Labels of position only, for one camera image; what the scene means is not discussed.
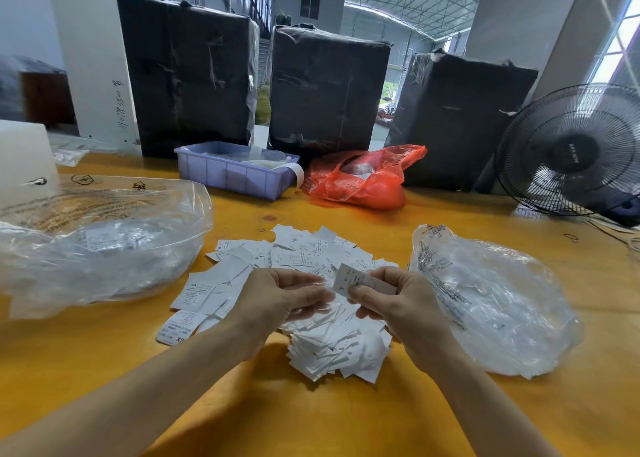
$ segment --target packing tape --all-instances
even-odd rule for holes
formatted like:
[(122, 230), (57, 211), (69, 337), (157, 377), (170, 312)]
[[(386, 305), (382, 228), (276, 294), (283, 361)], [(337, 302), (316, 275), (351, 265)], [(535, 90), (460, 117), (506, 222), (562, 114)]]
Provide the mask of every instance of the packing tape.
[(300, 167), (300, 164), (296, 164), (295, 162), (289, 162), (288, 164), (283, 164), (280, 167), (287, 167), (296, 173), (296, 178), (298, 179), (296, 183), (296, 187), (302, 186), (302, 183), (305, 180), (305, 170)]

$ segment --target forearm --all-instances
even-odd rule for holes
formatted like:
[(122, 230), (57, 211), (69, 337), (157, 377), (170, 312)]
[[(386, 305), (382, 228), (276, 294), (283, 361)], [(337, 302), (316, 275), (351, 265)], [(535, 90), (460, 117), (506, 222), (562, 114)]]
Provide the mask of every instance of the forearm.
[(500, 387), (466, 354), (442, 356), (432, 375), (477, 457), (560, 457)]
[(13, 457), (135, 457), (246, 357), (245, 331), (223, 321), (0, 443)]

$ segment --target table surface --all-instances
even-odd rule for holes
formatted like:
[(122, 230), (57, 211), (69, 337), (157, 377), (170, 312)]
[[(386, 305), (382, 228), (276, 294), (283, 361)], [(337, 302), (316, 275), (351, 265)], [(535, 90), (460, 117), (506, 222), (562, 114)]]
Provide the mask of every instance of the table surface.
[[(60, 171), (177, 177), (172, 161), (104, 154)], [(565, 456), (639, 455), (640, 264), (623, 243), (584, 223), (512, 216), (514, 202), (498, 196), (408, 190), (404, 209), (375, 212), (314, 200), (295, 188), (273, 203), (210, 193), (214, 229), (190, 271), (212, 267), (204, 253), (218, 239), (272, 241), (277, 223), (327, 226), (400, 266), (408, 263), (412, 232), (421, 224), (443, 223), (460, 236), (538, 258), (560, 276), (584, 324), (584, 341), (552, 374), (494, 379)], [(155, 335), (186, 279), (149, 299), (1, 323), (0, 437), (165, 351)], [(6, 314), (7, 300), (0, 299)], [(273, 334), (255, 359), (215, 384), (145, 455), (474, 455), (437, 386), (397, 341), (375, 386), (340, 375), (311, 383), (288, 364), (286, 352), (287, 339)]]

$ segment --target cable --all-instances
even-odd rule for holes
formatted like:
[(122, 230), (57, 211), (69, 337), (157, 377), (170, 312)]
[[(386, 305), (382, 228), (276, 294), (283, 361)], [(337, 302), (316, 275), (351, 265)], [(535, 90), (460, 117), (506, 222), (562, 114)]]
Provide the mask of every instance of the cable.
[(632, 250), (637, 251), (637, 252), (640, 253), (640, 237), (633, 236), (633, 237), (628, 238), (628, 239), (620, 238), (618, 236), (615, 236), (613, 233), (610, 233), (610, 232), (604, 230), (603, 228), (599, 227), (596, 223), (594, 223), (591, 220), (589, 220), (587, 222), (588, 222), (588, 224), (590, 224), (591, 226), (593, 226), (597, 230), (602, 231), (605, 235), (611, 236), (612, 238), (617, 239), (618, 241), (621, 241), (622, 243), (626, 244)]

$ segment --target fan grille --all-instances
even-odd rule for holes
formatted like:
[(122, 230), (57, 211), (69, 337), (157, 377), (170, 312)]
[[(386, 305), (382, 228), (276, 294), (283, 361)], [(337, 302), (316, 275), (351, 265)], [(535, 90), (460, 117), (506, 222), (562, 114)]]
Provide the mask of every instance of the fan grille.
[(617, 207), (640, 194), (640, 97), (610, 84), (541, 97), (514, 117), (495, 169), (510, 196), (542, 212)]

